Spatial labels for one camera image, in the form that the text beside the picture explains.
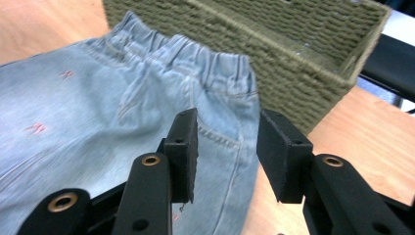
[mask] screw hole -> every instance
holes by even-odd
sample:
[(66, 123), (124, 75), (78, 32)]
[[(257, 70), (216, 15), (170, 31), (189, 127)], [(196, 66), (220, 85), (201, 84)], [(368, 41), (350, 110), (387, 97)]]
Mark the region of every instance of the screw hole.
[(149, 226), (149, 221), (146, 219), (138, 219), (132, 224), (132, 229), (136, 231), (143, 231)]
[(62, 207), (66, 206), (69, 203), (70, 203), (70, 198), (62, 198), (62, 199), (58, 200), (58, 202), (55, 203), (55, 206), (57, 208), (62, 208)]
[(334, 166), (334, 167), (341, 167), (343, 165), (342, 161), (340, 161), (338, 159), (335, 159), (335, 158), (332, 158), (332, 157), (326, 157), (326, 158), (324, 158), (323, 161), (324, 161), (325, 164), (330, 165), (330, 166)]
[(383, 223), (379, 223), (379, 222), (374, 222), (372, 224), (373, 228), (382, 234), (392, 234), (391, 230)]
[(153, 164), (153, 163), (155, 163), (157, 161), (157, 159), (156, 158), (147, 158), (146, 159), (146, 164)]
[(141, 164), (142, 165), (156, 165), (159, 162), (160, 162), (160, 158), (159, 157), (157, 157), (157, 156), (149, 156), (149, 157), (144, 158), (141, 161)]
[(48, 205), (49, 212), (63, 212), (71, 208), (77, 201), (76, 194), (69, 192), (61, 194), (53, 199)]

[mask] wooden table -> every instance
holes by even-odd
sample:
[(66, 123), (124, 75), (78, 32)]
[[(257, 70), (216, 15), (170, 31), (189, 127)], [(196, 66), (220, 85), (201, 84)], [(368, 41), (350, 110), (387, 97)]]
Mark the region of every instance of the wooden table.
[[(99, 0), (0, 0), (0, 64), (109, 31)], [(349, 160), (378, 192), (415, 192), (415, 117), (354, 87), (308, 135), (314, 154)], [(243, 234), (306, 234), (301, 205), (278, 204), (262, 168)]]

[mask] seam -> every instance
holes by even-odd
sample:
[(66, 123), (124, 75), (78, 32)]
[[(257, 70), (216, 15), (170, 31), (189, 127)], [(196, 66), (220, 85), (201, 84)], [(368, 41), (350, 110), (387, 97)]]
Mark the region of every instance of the seam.
[(194, 79), (191, 78), (195, 78), (192, 76), (188, 76), (189, 79), (189, 83), (190, 83), (190, 94), (189, 94), (189, 102), (190, 102), (190, 107), (195, 108), (195, 84), (194, 84)]
[(228, 94), (228, 93), (221, 92), (221, 91), (218, 91), (218, 90), (209, 89), (209, 87), (205, 87), (205, 86), (204, 86), (204, 89), (208, 92), (215, 93), (215, 94), (222, 95), (222, 96), (226, 96), (226, 97), (230, 97), (230, 98), (245, 98), (245, 97), (250, 97), (250, 96), (259, 94), (258, 91), (253, 91), (253, 92), (248, 92), (248, 93), (240, 93), (240, 94)]
[(239, 161), (240, 157), (241, 157), (241, 148), (238, 149), (238, 153), (237, 153), (236, 160), (235, 160), (235, 163), (234, 163), (234, 168), (232, 170), (232, 177), (231, 177), (231, 179), (229, 180), (229, 183), (228, 183), (228, 190), (226, 190), (225, 200), (223, 200), (222, 207), (220, 208), (219, 217), (218, 217), (218, 219), (217, 219), (217, 221), (214, 225), (214, 229), (213, 229), (212, 234), (216, 233), (216, 231), (218, 229), (218, 226), (219, 226), (219, 221), (222, 219), (223, 211), (225, 210), (226, 202), (229, 200), (229, 194), (230, 194), (230, 191), (231, 191), (231, 188), (232, 188), (232, 182), (233, 182), (233, 180), (236, 176), (235, 172), (238, 169), (238, 161)]
[(205, 124), (198, 120), (198, 130), (199, 133), (205, 136), (207, 139), (212, 140), (215, 144), (222, 145), (232, 149), (238, 149), (241, 146), (241, 143), (220, 134), (216, 131), (210, 130)]

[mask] wicker basket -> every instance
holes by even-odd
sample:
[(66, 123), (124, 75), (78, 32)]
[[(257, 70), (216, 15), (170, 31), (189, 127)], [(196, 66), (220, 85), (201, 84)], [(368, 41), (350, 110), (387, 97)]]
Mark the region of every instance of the wicker basket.
[(261, 106), (303, 133), (355, 84), (390, 9), (370, 0), (104, 0), (110, 26), (127, 10), (165, 35), (251, 57)]

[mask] denim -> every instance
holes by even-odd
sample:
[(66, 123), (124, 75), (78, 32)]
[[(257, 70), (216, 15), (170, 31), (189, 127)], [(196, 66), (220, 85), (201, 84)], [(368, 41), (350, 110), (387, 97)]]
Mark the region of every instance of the denim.
[(254, 189), (259, 101), (244, 55), (167, 38), (131, 12), (101, 38), (0, 67), (0, 231), (47, 195), (96, 197), (154, 152), (177, 113), (198, 109), (194, 204), (174, 234), (239, 234)]

